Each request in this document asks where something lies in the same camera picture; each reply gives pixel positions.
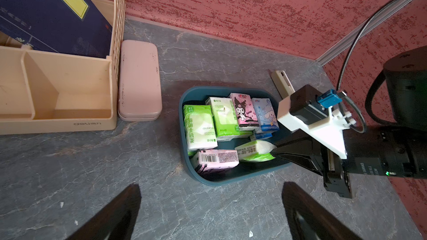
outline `plastic tray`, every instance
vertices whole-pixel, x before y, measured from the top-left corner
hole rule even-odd
[[[184,164],[185,171],[193,179],[209,185],[209,186],[221,186],[229,184],[232,182],[237,182],[261,174],[269,173],[278,169],[285,168],[289,165],[289,162],[279,160],[277,158],[269,162],[241,162],[236,167],[227,170],[227,172],[222,174],[210,174],[205,178],[201,177],[193,169],[187,152],[187,142],[185,139],[185,130],[184,130],[184,116],[182,113],[182,108],[184,105],[204,105],[205,100],[208,97],[223,97],[226,98],[231,92],[248,94],[251,98],[269,98],[273,105],[273,109],[277,114],[277,109],[279,103],[273,98],[268,92],[255,89],[255,88],[233,88],[233,87],[220,87],[220,86],[196,86],[188,89],[182,96],[179,101],[179,123],[181,128],[181,141],[182,141],[182,150],[181,158]],[[286,136],[291,135],[291,132],[287,130],[283,125],[279,124],[280,131],[273,133],[273,137],[267,139],[271,143],[277,143],[283,141]],[[219,142],[217,149],[229,149],[232,150],[235,147],[249,142],[249,138],[238,138],[233,139],[229,142]]]

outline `gray marble countertop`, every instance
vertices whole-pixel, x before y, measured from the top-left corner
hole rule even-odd
[[[296,165],[222,187],[185,173],[178,105],[190,87],[263,88],[269,72],[294,87],[331,87],[314,61],[127,20],[125,39],[154,43],[163,111],[150,122],[118,120],[113,131],[0,136],[0,239],[64,239],[131,183],[141,188],[133,239],[291,239],[281,202],[296,182],[363,239],[421,239],[388,179],[352,175],[354,198],[325,191]]]

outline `pocket tissue pack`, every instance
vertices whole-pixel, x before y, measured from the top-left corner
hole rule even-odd
[[[248,137],[241,134],[234,112],[234,105],[229,98],[208,98],[206,105],[212,107],[213,120],[216,128],[216,140],[218,142],[230,141],[234,138]]]
[[[231,93],[228,97],[234,104],[240,131],[252,131],[259,127],[257,115],[248,94]]]
[[[252,104],[260,124],[259,127],[255,128],[255,133],[273,133],[280,130],[269,98],[253,98]]]
[[[268,139],[270,137],[273,137],[273,135],[271,133],[253,133],[250,138],[251,141],[255,141],[255,140],[265,140]]]
[[[199,149],[212,149],[218,146],[211,106],[184,105],[183,113],[189,156],[194,155]]]
[[[270,154],[275,148],[276,146],[270,142],[256,140],[235,147],[235,150],[238,152],[239,161],[266,162],[275,158]]]
[[[239,164],[235,150],[201,150],[191,158],[191,165],[197,173],[220,172]]]

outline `desk organizer compartment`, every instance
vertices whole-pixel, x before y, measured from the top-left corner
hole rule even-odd
[[[92,2],[113,25],[105,59],[0,46],[0,135],[116,127],[125,0]]]

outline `green tissue pack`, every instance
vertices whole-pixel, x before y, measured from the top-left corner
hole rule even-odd
[[[218,142],[244,137],[239,131],[238,119],[230,98],[208,98],[206,105],[212,107],[213,121]]]
[[[211,106],[184,105],[183,114],[189,156],[194,155],[197,150],[218,146]]]

